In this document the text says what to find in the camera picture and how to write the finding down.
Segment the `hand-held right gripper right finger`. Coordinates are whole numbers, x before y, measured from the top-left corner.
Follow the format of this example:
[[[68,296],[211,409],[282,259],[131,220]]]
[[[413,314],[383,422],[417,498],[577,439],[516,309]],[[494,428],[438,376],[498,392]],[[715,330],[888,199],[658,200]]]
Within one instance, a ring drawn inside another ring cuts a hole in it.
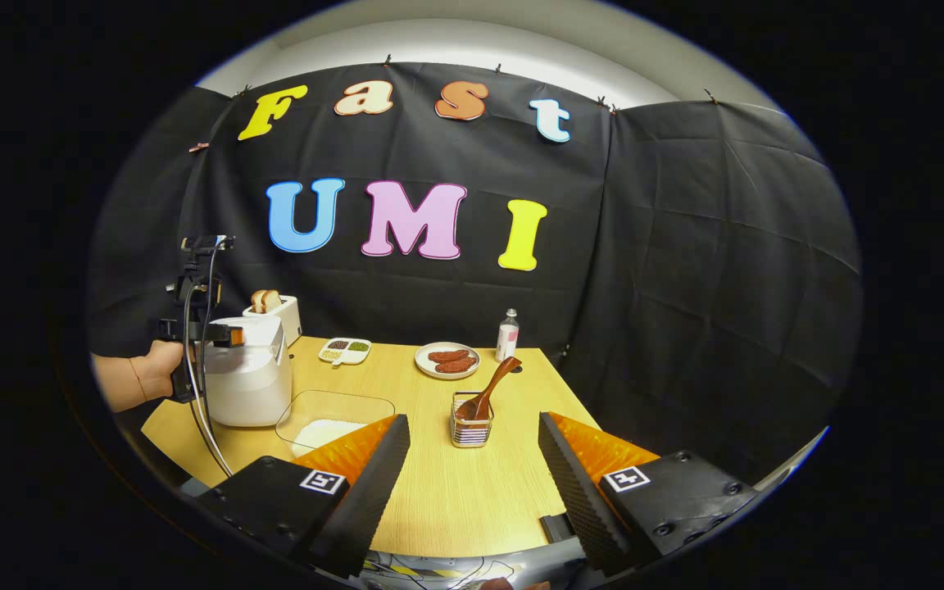
[[[606,575],[697,544],[760,495],[696,452],[659,456],[557,412],[541,412],[538,445],[588,563]]]

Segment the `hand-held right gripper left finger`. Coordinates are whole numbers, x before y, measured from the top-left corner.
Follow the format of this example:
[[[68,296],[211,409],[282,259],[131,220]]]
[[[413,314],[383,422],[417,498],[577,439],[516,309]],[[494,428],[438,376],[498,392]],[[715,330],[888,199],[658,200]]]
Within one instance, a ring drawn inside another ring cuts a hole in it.
[[[363,569],[409,448],[407,415],[390,415],[292,461],[262,456],[197,503],[272,556],[347,579]]]

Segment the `white rice cooker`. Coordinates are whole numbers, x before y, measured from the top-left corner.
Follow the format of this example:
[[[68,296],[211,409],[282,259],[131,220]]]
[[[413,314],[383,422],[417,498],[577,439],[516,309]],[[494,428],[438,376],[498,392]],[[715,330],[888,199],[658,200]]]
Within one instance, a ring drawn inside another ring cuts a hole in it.
[[[232,427],[266,427],[291,403],[292,366],[277,316],[215,319],[214,325],[243,327],[246,344],[207,344],[206,402],[210,418]]]

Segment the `metal wire chopstick holder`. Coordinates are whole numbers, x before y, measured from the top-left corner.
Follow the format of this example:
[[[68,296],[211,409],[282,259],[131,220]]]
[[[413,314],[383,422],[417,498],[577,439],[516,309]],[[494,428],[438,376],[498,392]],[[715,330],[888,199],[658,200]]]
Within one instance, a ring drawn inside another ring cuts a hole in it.
[[[466,420],[458,417],[458,411],[465,401],[479,395],[477,392],[458,391],[451,396],[451,411],[449,415],[449,439],[454,447],[473,448],[483,447],[493,429],[495,412],[493,403],[488,403],[487,418],[483,420]]]

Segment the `brown wooden spoon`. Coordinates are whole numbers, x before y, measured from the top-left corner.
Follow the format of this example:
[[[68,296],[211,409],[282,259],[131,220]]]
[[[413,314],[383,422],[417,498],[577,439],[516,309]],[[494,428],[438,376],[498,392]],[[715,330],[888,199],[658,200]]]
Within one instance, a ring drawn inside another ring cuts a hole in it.
[[[493,396],[497,385],[510,373],[510,369],[517,365],[522,365],[521,359],[510,357],[503,361],[495,370],[488,386],[456,408],[454,418],[457,419],[458,423],[467,425],[471,422],[487,420],[490,415],[491,396]]]

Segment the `white toaster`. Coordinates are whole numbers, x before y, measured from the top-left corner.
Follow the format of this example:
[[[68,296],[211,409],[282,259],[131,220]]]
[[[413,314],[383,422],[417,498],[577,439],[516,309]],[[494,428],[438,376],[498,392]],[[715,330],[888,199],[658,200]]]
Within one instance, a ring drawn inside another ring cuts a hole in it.
[[[284,329],[286,347],[291,347],[303,334],[298,298],[281,294],[280,296],[284,304],[277,307],[273,312],[255,314],[251,313],[251,306],[248,306],[247,309],[243,310],[243,316],[277,316],[281,321],[282,329]]]

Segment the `white divided bean dish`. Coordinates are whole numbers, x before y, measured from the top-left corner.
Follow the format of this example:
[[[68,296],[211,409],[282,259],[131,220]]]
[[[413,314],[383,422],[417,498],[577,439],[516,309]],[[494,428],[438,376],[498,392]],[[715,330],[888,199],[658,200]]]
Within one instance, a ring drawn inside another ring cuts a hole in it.
[[[370,354],[372,343],[359,338],[331,338],[320,347],[317,357],[331,365],[359,365]]]

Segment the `white round plate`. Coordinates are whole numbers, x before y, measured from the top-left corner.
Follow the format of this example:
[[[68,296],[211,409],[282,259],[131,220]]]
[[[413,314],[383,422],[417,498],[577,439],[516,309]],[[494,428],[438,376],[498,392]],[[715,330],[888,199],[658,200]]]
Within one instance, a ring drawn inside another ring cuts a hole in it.
[[[467,369],[462,370],[462,372],[439,372],[436,370],[436,367],[442,365],[441,361],[435,361],[430,359],[430,355],[435,352],[457,352],[465,351],[467,352],[467,358],[470,359],[471,365]],[[442,379],[442,380],[457,380],[464,379],[465,377],[471,376],[476,372],[480,367],[480,355],[478,352],[473,350],[467,345],[462,345],[459,343],[453,343],[452,341],[436,341],[435,343],[430,343],[423,345],[415,353],[415,365],[419,367],[419,370],[422,370],[427,376]]]

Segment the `small bottle with pink label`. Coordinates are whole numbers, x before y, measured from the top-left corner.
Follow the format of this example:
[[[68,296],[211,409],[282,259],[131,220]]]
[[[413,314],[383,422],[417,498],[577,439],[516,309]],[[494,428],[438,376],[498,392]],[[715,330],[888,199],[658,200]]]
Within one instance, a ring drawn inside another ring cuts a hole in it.
[[[499,325],[495,350],[495,360],[498,363],[502,363],[515,355],[518,336],[520,336],[520,325],[516,316],[516,310],[510,307],[506,311],[505,319]]]

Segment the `black backdrop cloth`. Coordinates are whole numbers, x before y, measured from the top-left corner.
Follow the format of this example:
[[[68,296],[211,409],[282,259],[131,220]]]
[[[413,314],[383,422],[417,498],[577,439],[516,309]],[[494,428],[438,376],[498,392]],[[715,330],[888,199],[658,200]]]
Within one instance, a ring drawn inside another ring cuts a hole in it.
[[[188,153],[197,143],[207,149]],[[259,288],[305,334],[493,347],[503,314],[608,432],[763,479],[823,432],[863,303],[853,221],[789,117],[616,113],[480,68],[360,64],[143,132],[91,239],[88,347],[145,352],[181,239],[233,236],[222,315]]]

